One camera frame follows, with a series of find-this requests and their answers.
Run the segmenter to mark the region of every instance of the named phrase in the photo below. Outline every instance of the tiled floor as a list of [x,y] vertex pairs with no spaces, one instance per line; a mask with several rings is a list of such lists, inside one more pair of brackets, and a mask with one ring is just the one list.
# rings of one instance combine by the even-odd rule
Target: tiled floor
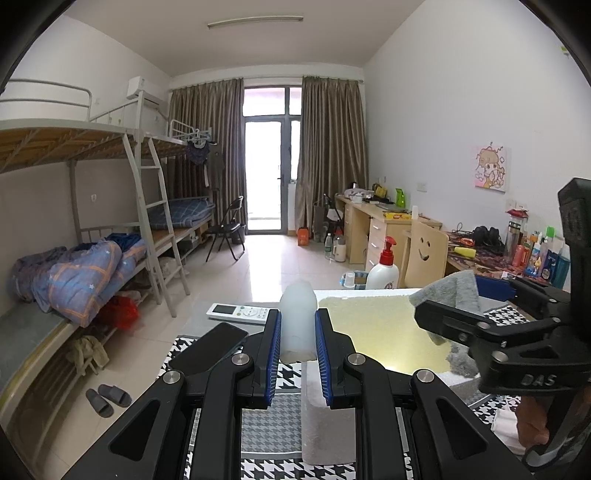
[[170,284],[178,316],[171,318],[165,303],[147,300],[134,329],[117,332],[107,344],[110,361],[106,368],[98,376],[90,374],[77,386],[50,433],[50,447],[40,465],[45,480],[60,479],[123,412],[114,407],[115,415],[102,419],[92,410],[85,391],[104,383],[127,390],[134,399],[141,395],[154,381],[195,304],[278,301],[283,289],[300,278],[317,290],[339,289],[341,275],[361,267],[329,261],[324,258],[322,245],[298,247],[296,239],[287,236],[247,236],[246,253],[238,262],[225,247],[220,253],[216,248],[205,263],[209,244],[206,246],[192,254],[187,263],[191,296],[185,296],[179,281]]

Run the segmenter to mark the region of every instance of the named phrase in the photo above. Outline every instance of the trash bin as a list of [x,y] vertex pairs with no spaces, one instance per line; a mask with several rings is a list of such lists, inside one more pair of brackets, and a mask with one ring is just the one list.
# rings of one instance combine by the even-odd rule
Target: trash bin
[[246,225],[242,224],[238,230],[232,234],[232,243],[234,245],[242,245],[246,235]]

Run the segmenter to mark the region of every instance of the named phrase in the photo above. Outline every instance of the black and white mat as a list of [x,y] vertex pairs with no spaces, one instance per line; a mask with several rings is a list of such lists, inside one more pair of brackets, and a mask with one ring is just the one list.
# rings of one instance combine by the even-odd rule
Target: black and white mat
[[[527,320],[511,305],[490,310],[484,315],[497,325],[525,323]],[[170,368],[168,363],[196,338],[177,338],[168,353],[159,376]],[[277,386],[273,405],[266,411],[245,410],[242,426],[242,480],[355,480],[355,464],[316,466],[301,459],[300,417],[301,365],[279,364]],[[497,408],[509,405],[514,410],[519,397],[492,395],[480,400],[471,408],[482,423],[491,425]],[[193,427],[197,432],[199,414]],[[189,479],[192,452],[189,452],[185,480]],[[407,480],[413,479],[411,458],[405,454]]]

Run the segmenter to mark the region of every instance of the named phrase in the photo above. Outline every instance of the orange bucket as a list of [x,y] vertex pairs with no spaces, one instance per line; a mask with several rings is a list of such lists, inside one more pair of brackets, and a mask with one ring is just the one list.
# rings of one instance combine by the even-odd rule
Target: orange bucket
[[310,243],[310,234],[307,228],[300,228],[297,231],[298,247],[306,247]]

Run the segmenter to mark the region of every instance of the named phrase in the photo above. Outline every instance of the cartoon poster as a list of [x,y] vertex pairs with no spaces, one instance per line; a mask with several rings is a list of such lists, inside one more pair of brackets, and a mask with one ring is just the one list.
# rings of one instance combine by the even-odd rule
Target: cartoon poster
[[503,147],[475,148],[474,186],[505,192],[507,185],[507,160]]

